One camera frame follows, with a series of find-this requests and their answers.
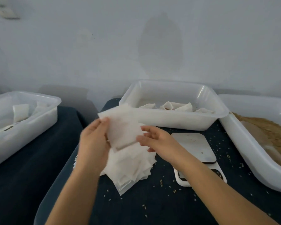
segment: translucent plastic tub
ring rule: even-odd
[[[155,103],[159,107],[167,101],[191,103],[193,109],[206,108],[214,113],[139,108],[146,103]],[[187,130],[204,131],[215,120],[229,113],[214,90],[189,82],[139,80],[129,87],[120,100],[120,104],[124,103],[133,107],[140,123]]]
[[[32,115],[37,102],[45,104],[46,107]],[[54,125],[60,103],[61,99],[58,97],[24,91],[0,95],[0,128],[13,125],[12,128],[0,132],[0,163]],[[29,117],[14,124],[13,106],[19,104],[29,105]]]
[[[281,126],[281,98],[228,94],[219,97],[231,112],[244,117],[266,118]],[[281,192],[281,166],[271,159],[234,114],[221,118],[220,122],[255,177]]]

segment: plastic scoop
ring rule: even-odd
[[[266,134],[256,125],[249,122],[241,121],[241,124],[249,131],[258,144],[260,144],[266,153],[273,159],[273,161],[281,166],[281,154],[274,148],[273,143]]]

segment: dark table surface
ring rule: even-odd
[[[119,101],[120,99],[108,101],[102,111],[117,106]],[[162,129],[169,133],[198,133],[190,130]],[[199,133],[209,141],[228,185],[281,225],[281,193],[261,184],[251,174],[220,122],[217,120],[208,130]],[[78,148],[42,201],[34,224],[45,224],[62,187],[72,172],[77,150]],[[106,175],[101,176],[89,224],[217,224],[201,200],[194,196],[195,192],[190,187],[177,184],[173,167],[158,155],[156,160],[157,163],[153,166],[148,179],[139,181],[122,196]]]
[[[51,128],[0,164],[0,224],[33,224],[37,209],[86,126],[76,109],[59,106]]]

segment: white scale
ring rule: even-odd
[[[195,156],[202,163],[206,164],[213,172],[215,172],[225,183],[227,179],[217,163],[216,156],[212,151],[206,138],[200,133],[172,133],[172,137],[189,153]],[[185,179],[181,171],[174,168],[175,178],[179,185],[190,187],[191,185]]]

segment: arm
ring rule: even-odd
[[[99,176],[108,160],[110,145],[105,138],[108,127],[108,119],[97,119],[82,131],[75,169],[64,185],[46,225],[88,224]]]
[[[152,126],[142,126],[142,130],[148,133],[138,136],[137,141],[141,145],[150,147],[149,152],[156,151],[176,170],[183,172],[196,194],[220,225],[277,225],[266,213],[246,200],[186,151],[170,134]]]

